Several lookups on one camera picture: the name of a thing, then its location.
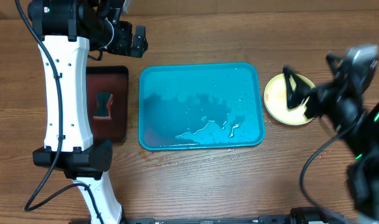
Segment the yellow-green plate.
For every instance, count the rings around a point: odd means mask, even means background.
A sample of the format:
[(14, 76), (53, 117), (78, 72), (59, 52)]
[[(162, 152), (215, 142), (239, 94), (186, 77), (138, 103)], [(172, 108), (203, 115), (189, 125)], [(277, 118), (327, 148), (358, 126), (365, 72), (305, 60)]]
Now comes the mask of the yellow-green plate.
[(288, 109), (283, 73), (272, 78), (264, 90), (264, 105), (268, 113), (283, 124), (300, 126), (311, 122), (314, 118), (307, 118), (304, 115), (306, 102), (307, 100), (294, 109)]

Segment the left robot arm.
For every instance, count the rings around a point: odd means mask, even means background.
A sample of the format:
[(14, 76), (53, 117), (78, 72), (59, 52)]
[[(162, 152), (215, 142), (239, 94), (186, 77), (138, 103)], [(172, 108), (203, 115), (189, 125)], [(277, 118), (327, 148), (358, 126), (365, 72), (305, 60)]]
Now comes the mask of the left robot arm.
[(37, 166), (62, 170), (85, 199), (92, 223), (121, 223), (109, 177), (112, 143), (96, 141), (87, 112), (90, 52), (140, 58), (144, 26), (121, 21), (123, 1), (32, 1), (20, 15), (39, 45), (45, 73), (47, 130)]

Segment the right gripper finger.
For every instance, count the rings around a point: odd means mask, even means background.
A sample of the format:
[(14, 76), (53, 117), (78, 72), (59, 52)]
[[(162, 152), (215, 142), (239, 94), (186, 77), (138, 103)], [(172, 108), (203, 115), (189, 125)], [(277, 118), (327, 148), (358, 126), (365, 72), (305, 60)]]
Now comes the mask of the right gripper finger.
[(286, 85), (287, 108), (292, 110), (303, 104), (311, 86), (287, 66), (283, 67), (283, 75)]
[(335, 77), (343, 77), (347, 70), (347, 62), (336, 53), (329, 52), (326, 55), (326, 62)]

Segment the green and pink sponge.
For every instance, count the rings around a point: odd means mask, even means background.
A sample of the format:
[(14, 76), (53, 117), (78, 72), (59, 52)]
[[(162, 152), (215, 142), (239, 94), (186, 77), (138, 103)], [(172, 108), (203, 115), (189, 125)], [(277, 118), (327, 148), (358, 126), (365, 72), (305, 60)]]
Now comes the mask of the green and pink sponge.
[(95, 119), (111, 119), (111, 105), (113, 95), (109, 92), (100, 91), (96, 94), (96, 110), (93, 117)]

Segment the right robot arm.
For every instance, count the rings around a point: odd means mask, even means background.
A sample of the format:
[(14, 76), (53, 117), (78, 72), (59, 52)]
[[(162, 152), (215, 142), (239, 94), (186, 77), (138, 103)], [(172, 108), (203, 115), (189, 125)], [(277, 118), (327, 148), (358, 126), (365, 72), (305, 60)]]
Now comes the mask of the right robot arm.
[(300, 189), (323, 222), (350, 223), (349, 219), (311, 199), (304, 186), (311, 162), (333, 142), (342, 139), (355, 156), (355, 162), (347, 168), (347, 187), (358, 211), (358, 222), (379, 223), (379, 102), (371, 111), (363, 107), (363, 94), (378, 66), (378, 47), (354, 47), (344, 56), (329, 52), (325, 59), (333, 79), (314, 88), (290, 67), (283, 67), (288, 109), (305, 105), (305, 117), (327, 116), (337, 133), (304, 164), (299, 176)]

